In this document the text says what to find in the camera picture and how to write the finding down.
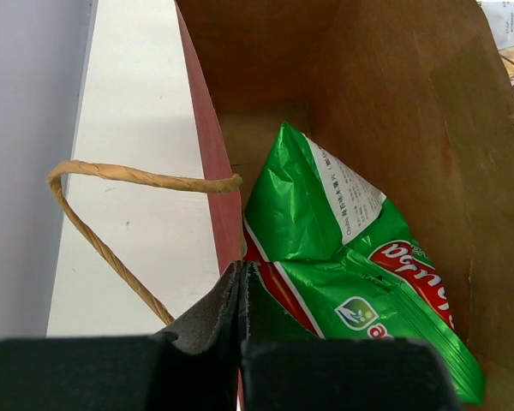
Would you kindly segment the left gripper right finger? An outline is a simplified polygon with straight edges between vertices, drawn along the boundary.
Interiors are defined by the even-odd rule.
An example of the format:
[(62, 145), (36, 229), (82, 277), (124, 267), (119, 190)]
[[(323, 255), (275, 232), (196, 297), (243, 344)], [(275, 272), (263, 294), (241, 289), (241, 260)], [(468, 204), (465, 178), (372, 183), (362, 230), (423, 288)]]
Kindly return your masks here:
[(241, 375), (245, 410), (460, 410), (443, 360), (407, 338), (320, 339), (243, 267)]

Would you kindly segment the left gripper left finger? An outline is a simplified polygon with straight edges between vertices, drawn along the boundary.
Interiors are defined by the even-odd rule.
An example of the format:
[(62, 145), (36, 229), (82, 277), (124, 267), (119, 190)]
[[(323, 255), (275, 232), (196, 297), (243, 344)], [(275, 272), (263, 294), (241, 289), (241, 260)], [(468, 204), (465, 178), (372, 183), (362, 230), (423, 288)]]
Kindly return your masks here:
[(242, 263), (163, 330), (0, 341), (0, 410), (234, 410)]

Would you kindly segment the green white chips bag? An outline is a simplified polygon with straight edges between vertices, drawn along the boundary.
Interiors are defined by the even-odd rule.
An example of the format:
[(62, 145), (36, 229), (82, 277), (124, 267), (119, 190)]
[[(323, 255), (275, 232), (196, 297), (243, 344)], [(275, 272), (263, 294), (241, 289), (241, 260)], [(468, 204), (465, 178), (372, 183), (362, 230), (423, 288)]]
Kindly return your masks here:
[(441, 276), (400, 211), (288, 123), (249, 196), (244, 235), (263, 284), (309, 331), (426, 340), (445, 360), (458, 398), (483, 402), (484, 374), (454, 330)]

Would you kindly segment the red brown paper bag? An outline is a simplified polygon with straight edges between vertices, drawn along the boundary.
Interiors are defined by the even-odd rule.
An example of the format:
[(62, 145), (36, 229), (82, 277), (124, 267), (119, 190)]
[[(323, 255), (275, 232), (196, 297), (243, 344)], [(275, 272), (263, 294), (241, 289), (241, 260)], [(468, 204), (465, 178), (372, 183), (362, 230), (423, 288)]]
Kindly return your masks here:
[(85, 225), (64, 175), (205, 193), (218, 265), (281, 116), (401, 209), (484, 366), (486, 410), (514, 410), (514, 92), (474, 1), (179, 1), (201, 180), (68, 161), (68, 219), (165, 323), (164, 305)]

